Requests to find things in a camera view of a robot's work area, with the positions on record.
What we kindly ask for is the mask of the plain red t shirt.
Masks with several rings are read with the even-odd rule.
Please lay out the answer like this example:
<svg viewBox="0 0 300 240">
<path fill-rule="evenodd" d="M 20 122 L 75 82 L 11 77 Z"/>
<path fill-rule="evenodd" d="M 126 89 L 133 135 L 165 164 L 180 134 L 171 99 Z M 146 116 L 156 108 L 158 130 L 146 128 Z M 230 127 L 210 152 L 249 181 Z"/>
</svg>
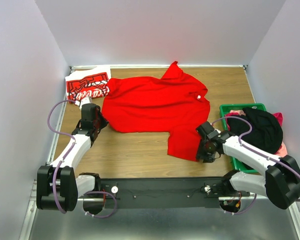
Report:
<svg viewBox="0 0 300 240">
<path fill-rule="evenodd" d="M 208 88 L 173 62 L 161 78 L 111 78 L 102 114 L 121 133 L 167 132 L 167 154 L 195 161 L 196 128 L 208 120 Z"/>
</svg>

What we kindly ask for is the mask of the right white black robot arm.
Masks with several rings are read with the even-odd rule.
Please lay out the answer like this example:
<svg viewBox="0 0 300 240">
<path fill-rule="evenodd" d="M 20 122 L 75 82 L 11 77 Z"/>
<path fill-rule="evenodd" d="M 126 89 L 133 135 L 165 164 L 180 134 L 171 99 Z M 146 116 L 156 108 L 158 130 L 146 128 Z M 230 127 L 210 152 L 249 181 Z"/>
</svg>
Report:
<svg viewBox="0 0 300 240">
<path fill-rule="evenodd" d="M 206 185 L 207 194 L 231 196 L 238 192 L 253 193 L 268 198 L 283 210 L 300 202 L 300 168 L 292 156 L 279 157 L 267 153 L 243 141 L 241 136 L 215 129 L 208 121 L 199 125 L 196 132 L 200 136 L 197 159 L 212 163 L 216 154 L 227 155 L 257 171 L 253 175 L 232 170 L 216 186 Z"/>
</svg>

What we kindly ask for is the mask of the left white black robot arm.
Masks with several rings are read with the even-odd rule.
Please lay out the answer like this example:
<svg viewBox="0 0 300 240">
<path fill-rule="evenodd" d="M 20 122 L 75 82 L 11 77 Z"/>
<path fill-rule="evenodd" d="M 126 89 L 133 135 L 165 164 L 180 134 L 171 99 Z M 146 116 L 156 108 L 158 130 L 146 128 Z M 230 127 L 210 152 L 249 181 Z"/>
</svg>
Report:
<svg viewBox="0 0 300 240">
<path fill-rule="evenodd" d="M 37 170 L 36 206 L 40 210 L 55 210 L 65 214 L 73 211 L 78 198 L 97 197 L 101 192 L 101 179 L 97 173 L 75 175 L 75 170 L 108 125 L 100 106 L 88 102 L 80 106 L 81 118 L 72 133 L 67 133 L 69 143 L 49 165 Z"/>
</svg>

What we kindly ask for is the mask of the folded red white printed shirt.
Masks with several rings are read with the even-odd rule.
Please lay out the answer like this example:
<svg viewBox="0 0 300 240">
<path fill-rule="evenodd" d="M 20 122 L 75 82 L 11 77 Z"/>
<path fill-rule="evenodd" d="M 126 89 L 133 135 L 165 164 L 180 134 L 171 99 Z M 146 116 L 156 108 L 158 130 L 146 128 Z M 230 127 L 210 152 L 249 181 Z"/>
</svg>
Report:
<svg viewBox="0 0 300 240">
<path fill-rule="evenodd" d="M 65 77 L 66 96 L 68 100 L 81 101 L 85 97 L 105 97 L 110 89 L 111 79 L 109 65 L 98 65 L 93 69 L 75 70 Z"/>
</svg>

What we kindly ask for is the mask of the green plastic bin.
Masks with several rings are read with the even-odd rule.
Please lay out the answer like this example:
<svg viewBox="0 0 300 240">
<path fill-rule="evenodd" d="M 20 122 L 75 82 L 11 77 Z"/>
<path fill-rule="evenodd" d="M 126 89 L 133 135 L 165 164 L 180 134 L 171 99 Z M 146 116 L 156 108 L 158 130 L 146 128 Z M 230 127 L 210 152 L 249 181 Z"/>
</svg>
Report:
<svg viewBox="0 0 300 240">
<path fill-rule="evenodd" d="M 253 109 L 266 111 L 266 107 L 262 103 L 222 104 L 219 106 L 219 115 L 222 118 L 228 113 L 230 113 L 231 110 L 238 111 L 238 110 L 242 110 L 243 108 L 253 108 Z M 251 168 L 245 163 L 242 163 L 237 158 L 231 157 L 230 159 L 231 159 L 231 164 L 235 170 L 239 170 L 247 174 L 257 173 L 255 169 Z"/>
</svg>

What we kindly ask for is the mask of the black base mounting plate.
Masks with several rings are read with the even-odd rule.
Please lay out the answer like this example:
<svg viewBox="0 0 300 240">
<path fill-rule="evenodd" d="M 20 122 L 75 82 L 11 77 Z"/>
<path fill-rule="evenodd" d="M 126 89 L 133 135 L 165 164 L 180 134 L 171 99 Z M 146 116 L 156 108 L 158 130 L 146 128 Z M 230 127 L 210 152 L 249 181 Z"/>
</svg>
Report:
<svg viewBox="0 0 300 240">
<path fill-rule="evenodd" d="M 100 189 L 113 196 L 89 194 L 80 197 L 85 211 L 103 209 L 219 208 L 220 198 L 250 196 L 223 190 L 221 177 L 103 178 Z"/>
</svg>

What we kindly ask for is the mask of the black shirt in bin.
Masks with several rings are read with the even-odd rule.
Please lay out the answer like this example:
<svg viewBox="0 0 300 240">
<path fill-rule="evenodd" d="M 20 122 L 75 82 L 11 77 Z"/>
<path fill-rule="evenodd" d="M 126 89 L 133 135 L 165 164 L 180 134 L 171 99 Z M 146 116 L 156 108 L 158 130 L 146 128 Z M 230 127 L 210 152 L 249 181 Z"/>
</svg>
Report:
<svg viewBox="0 0 300 240">
<path fill-rule="evenodd" d="M 274 154 L 279 150 L 283 142 L 283 130 L 273 113 L 245 107 L 242 109 L 245 115 L 227 116 L 226 123 L 230 132 L 239 136 L 247 132 L 252 126 L 251 133 L 242 137 L 242 140 L 265 151 Z"/>
</svg>

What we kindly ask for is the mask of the light pink shirt in bin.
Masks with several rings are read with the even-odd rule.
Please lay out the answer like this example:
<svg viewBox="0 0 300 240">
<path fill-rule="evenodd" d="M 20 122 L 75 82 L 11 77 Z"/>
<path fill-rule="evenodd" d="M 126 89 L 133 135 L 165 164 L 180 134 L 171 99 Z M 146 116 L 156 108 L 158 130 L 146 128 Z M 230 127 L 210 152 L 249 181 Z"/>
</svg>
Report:
<svg viewBox="0 0 300 240">
<path fill-rule="evenodd" d="M 275 155 L 283 158 L 285 157 L 286 155 L 288 154 L 288 151 L 287 151 L 287 147 L 286 145 L 284 144 L 284 142 L 282 142 L 279 150 L 275 153 Z"/>
</svg>

